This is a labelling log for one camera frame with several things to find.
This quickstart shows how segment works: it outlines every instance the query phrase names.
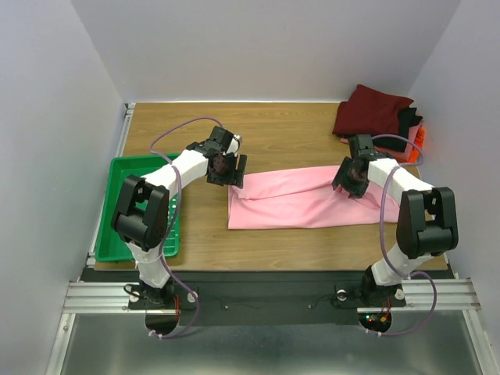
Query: green basket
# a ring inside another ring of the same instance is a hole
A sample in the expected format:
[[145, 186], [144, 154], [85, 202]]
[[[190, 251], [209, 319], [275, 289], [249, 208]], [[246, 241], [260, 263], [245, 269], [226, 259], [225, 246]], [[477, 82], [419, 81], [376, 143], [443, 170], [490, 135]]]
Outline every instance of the green basket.
[[[175, 159], [179, 154], [166, 154], [171, 159]], [[109, 167], [108, 188], [104, 198], [104, 208], [101, 216], [101, 226], [97, 245], [95, 247], [95, 259], [99, 262], [120, 262], [123, 260], [133, 260], [134, 257], [125, 242], [120, 240], [120, 236], [111, 228], [111, 219], [115, 211], [118, 195], [122, 183], [129, 175], [143, 176], [154, 172], [164, 166], [166, 161], [156, 155], [129, 156], [115, 158]], [[169, 225], [177, 204], [177, 195], [170, 199], [169, 205]], [[138, 204], [137, 207], [144, 209], [146, 202]], [[177, 217], [173, 225], [172, 232], [165, 241], [163, 254], [165, 256], [175, 256], [179, 252], [180, 242], [180, 217]]]

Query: wooden table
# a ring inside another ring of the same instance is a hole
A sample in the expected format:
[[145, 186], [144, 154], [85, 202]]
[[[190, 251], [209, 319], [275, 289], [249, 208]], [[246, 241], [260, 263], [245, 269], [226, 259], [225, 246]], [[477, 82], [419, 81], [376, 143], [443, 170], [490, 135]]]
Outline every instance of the wooden table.
[[[336, 103], [150, 103], [137, 104], [124, 156], [146, 155], [164, 130], [196, 116], [214, 116], [241, 134], [246, 173], [338, 165], [348, 146], [331, 135]], [[156, 149], [181, 152], [204, 141], [215, 123], [189, 124]], [[378, 225], [321, 229], [228, 230], [227, 187], [199, 179], [183, 190], [180, 253], [168, 259], [175, 270], [364, 270], [380, 259]], [[386, 226], [395, 243], [395, 224]], [[130, 269], [132, 262], [96, 263], [95, 269]], [[423, 265], [445, 269], [443, 257]]]

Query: dark gray panel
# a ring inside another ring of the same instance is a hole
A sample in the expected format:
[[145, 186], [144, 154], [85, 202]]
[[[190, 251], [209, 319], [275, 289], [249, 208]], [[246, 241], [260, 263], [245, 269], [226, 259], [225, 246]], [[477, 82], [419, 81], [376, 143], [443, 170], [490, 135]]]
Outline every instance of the dark gray panel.
[[[425, 313], [395, 314], [404, 330]], [[62, 373], [217, 375], [480, 373], [461, 312], [437, 312], [399, 338], [332, 324], [200, 327], [171, 341], [148, 337], [143, 316], [79, 316]]]

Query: gray wall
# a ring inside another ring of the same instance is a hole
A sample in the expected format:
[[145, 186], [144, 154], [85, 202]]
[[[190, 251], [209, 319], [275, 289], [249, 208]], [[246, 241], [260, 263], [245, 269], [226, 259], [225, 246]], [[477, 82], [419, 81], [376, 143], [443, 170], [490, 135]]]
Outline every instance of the gray wall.
[[499, 14], [496, 0], [463, 0], [410, 91], [429, 128], [421, 173], [455, 191], [460, 240], [450, 259], [473, 278], [498, 354]]
[[38, 374], [84, 265], [123, 104], [70, 2], [3, 2], [0, 35], [0, 373]]
[[72, 0], [120, 94], [338, 100], [407, 94], [459, 0]]

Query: maroon folded cloth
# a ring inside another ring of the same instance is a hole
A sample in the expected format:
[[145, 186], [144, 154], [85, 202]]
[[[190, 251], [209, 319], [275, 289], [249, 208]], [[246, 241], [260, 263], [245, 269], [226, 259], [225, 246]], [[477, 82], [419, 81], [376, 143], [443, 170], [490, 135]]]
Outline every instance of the maroon folded cloth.
[[333, 134], [398, 134], [398, 113], [410, 98], [384, 94], [359, 84], [348, 101], [338, 106]]

